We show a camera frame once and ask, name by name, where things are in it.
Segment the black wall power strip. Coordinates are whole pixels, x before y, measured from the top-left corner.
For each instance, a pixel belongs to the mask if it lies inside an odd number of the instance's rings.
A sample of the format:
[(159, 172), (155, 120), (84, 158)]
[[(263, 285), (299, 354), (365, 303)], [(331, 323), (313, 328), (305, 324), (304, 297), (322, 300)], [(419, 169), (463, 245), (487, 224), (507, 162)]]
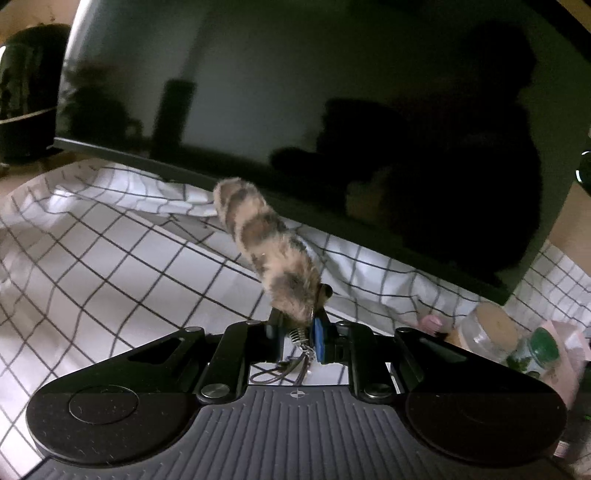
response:
[(581, 154), (578, 168), (575, 171), (577, 182), (584, 188), (591, 186), (591, 151), (585, 150)]

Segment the pink cardboard box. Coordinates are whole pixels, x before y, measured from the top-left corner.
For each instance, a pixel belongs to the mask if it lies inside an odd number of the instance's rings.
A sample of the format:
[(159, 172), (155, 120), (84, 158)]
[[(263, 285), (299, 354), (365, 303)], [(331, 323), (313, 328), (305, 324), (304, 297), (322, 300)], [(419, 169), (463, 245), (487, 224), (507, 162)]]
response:
[(575, 401), (583, 371), (590, 361), (588, 341), (582, 330), (565, 322), (547, 321), (542, 327), (556, 340), (559, 359), (541, 377), (541, 381), (553, 388), (570, 409)]

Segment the black monitor screen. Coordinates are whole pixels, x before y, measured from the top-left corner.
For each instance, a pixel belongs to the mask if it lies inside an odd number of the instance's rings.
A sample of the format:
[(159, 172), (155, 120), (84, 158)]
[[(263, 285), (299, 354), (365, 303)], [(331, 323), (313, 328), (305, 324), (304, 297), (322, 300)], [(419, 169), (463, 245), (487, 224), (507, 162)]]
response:
[(83, 1), (55, 142), (211, 188), (498, 303), (590, 129), (590, 33), (556, 1)]

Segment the clear jar with tan lid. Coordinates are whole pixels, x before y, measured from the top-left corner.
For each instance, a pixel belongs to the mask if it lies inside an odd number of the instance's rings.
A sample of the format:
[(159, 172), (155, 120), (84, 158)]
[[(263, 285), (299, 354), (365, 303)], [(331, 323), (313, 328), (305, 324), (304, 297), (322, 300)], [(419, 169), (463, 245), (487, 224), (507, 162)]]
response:
[(457, 325), (446, 341), (504, 364), (517, 348), (519, 339), (519, 331), (505, 311), (494, 303), (482, 302)]

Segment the white grid-pattern tablecloth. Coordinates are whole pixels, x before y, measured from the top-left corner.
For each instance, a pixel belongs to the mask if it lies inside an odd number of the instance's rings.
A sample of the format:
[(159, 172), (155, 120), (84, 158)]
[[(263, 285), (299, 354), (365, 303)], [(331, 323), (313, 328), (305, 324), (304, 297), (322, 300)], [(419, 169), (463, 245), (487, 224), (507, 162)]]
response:
[[(1, 479), (40, 462), (25, 407), (42, 385), (174, 332), (264, 321), (270, 299), (217, 222), (211, 194), (97, 159), (1, 187)], [(335, 289), (335, 320), (383, 333), (435, 314), (459, 326), (482, 297), (321, 230), (286, 221)], [(590, 275), (554, 244), (504, 310), (590, 340)]]

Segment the brown striped furry tail keychain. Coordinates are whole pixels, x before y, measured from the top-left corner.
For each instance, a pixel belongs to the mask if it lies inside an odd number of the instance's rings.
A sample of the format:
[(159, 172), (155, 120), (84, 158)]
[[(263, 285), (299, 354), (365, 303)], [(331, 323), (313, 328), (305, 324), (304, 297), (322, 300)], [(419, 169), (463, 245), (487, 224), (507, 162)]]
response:
[(311, 324), (332, 289), (322, 282), (304, 243), (252, 183), (223, 179), (214, 187), (213, 201), (224, 229), (259, 276), (271, 306), (298, 326)]

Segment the pink plastic comb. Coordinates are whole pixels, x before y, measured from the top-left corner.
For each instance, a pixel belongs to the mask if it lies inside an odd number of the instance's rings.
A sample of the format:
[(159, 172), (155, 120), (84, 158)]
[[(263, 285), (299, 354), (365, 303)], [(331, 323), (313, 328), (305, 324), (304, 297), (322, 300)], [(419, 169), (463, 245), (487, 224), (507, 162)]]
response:
[(430, 335), (437, 335), (444, 332), (444, 322), (433, 314), (423, 317), (418, 322), (418, 326), (422, 331)]

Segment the green-lidded glass jar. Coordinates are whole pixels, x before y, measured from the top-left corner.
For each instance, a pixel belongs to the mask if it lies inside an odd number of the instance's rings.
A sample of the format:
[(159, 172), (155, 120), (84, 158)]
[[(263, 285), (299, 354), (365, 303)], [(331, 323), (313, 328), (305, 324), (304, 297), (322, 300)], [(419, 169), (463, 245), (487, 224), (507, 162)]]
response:
[(507, 366), (536, 379), (541, 379), (560, 359), (558, 344), (552, 334), (539, 327), (521, 339), (507, 357)]

